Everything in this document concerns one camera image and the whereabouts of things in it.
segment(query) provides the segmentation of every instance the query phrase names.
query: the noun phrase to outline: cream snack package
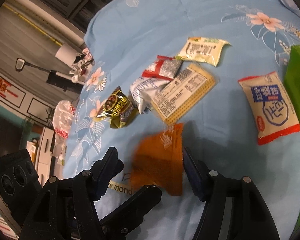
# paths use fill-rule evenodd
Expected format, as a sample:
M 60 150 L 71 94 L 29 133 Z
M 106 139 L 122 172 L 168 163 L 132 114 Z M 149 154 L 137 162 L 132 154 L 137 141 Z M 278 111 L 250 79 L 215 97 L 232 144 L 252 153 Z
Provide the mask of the cream snack package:
M 151 104 L 151 99 L 169 82 L 169 80 L 159 78 L 140 77 L 131 84 L 130 95 L 140 114 Z
M 216 67 L 226 44 L 230 43 L 214 38 L 189 37 L 176 59 L 206 62 Z
M 167 125 L 172 125 L 216 84 L 214 76 L 192 63 L 152 98 L 152 107 Z
M 258 144 L 300 131 L 290 98 L 276 72 L 238 80 L 251 106 L 259 131 Z

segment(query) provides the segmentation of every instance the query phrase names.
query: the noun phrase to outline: yellow stripe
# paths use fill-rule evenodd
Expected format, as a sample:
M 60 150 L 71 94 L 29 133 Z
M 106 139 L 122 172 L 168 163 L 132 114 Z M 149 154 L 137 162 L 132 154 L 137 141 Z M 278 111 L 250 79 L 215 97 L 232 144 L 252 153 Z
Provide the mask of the yellow stripe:
M 37 29 L 40 33 L 42 33 L 43 35 L 47 36 L 51 41 L 53 41 L 55 44 L 62 46 L 62 43 L 60 41 L 58 41 L 57 39 L 55 39 L 54 37 L 52 37 L 51 35 L 47 34 L 44 30 L 40 29 L 37 25 L 35 25 L 33 22 L 31 22 L 30 20 L 28 20 L 27 18 L 25 18 L 23 15 L 21 15 L 20 13 L 16 12 L 14 9 L 12 9 L 11 7 L 9 7 L 8 5 L 6 5 L 5 3 L 3 4 L 3 6 L 5 8 L 7 8 L 8 10 L 12 11 L 14 14 L 16 14 L 17 16 L 19 16 L 21 19 L 23 19 L 24 21 L 26 21 L 27 23 L 29 23 L 32 27 L 34 27 L 35 29 Z

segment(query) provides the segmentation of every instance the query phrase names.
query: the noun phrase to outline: snack wrapper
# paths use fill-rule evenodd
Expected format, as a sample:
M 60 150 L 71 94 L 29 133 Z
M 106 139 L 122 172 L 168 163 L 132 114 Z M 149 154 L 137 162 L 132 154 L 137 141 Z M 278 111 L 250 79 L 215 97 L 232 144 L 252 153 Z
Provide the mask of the snack wrapper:
M 130 94 L 134 105 L 142 114 L 146 107 L 151 104 L 151 99 L 160 92 L 170 81 L 159 78 L 140 77 L 130 86 Z
M 215 85 L 217 80 L 197 64 L 190 64 L 152 98 L 152 107 L 162 121 L 172 125 Z
M 206 62 L 216 67 L 222 48 L 226 44 L 230 43 L 214 38 L 189 37 L 176 59 Z
M 238 80 L 251 106 L 259 131 L 258 144 L 300 131 L 290 98 L 276 72 Z
M 122 128 L 133 120 L 136 113 L 137 109 L 118 86 L 101 106 L 93 120 L 99 122 L 109 117 L 111 128 Z
M 132 160 L 130 184 L 134 190 L 155 184 L 169 195 L 182 194 L 182 130 L 183 124 L 178 123 L 140 142 Z
M 142 76 L 171 81 L 175 77 L 181 64 L 182 60 L 158 55 L 157 60 L 142 73 Z

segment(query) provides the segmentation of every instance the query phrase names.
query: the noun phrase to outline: blue bedsheet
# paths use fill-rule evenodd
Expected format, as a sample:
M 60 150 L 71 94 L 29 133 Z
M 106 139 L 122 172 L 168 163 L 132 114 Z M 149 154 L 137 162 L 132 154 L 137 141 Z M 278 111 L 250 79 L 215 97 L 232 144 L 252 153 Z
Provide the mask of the blue bedsheet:
M 165 126 L 152 113 L 116 130 L 91 117 L 118 85 L 128 94 L 130 84 L 156 55 L 176 55 L 189 36 L 220 38 L 231 46 L 223 49 L 217 68 L 202 64 L 219 83 L 180 120 L 185 123 L 183 145 L 226 177 L 250 176 L 281 239 L 288 239 L 300 209 L 300 134 L 258 146 L 252 111 L 237 83 L 242 77 L 271 71 L 283 77 L 290 47 L 300 43 L 300 17 L 279 0 L 114 0 L 100 10 L 85 36 L 96 64 L 69 134 L 64 176 L 89 169 L 114 146 L 125 168 L 113 180 L 128 182 L 136 145 Z M 186 176 L 183 185 L 182 196 L 164 192 L 127 239 L 191 239 L 204 203 L 193 195 Z M 96 203 L 99 218 L 128 197 L 108 189 Z

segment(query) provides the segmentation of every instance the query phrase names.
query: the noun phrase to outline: pink flower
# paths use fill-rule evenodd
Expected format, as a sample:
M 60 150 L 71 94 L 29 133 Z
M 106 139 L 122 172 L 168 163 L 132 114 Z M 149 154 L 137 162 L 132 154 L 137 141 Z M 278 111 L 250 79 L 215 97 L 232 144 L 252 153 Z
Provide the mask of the pink flower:
M 255 25 L 264 24 L 265 27 L 271 31 L 275 32 L 276 29 L 284 30 L 284 27 L 280 24 L 280 20 L 276 18 L 270 18 L 268 15 L 258 12 L 257 15 L 247 14 L 248 17 L 252 18 L 251 23 Z
M 92 60 L 93 57 L 92 57 L 92 54 L 90 53 L 90 50 L 88 48 L 85 48 L 82 53 L 85 55 L 84 58 L 86 60 Z
M 97 113 L 99 112 L 101 106 L 103 106 L 104 103 L 105 103 L 106 101 L 107 101 L 107 99 L 104 100 L 102 103 L 100 103 L 100 101 L 97 100 L 97 101 L 96 101 L 96 108 L 91 110 L 89 116 L 90 116 L 91 118 L 95 117 L 95 116 L 97 115 Z
M 104 71 L 101 71 L 101 67 L 98 68 L 95 73 L 87 81 L 87 91 L 91 88 L 91 86 L 96 86 L 99 83 L 99 78 L 105 74 Z

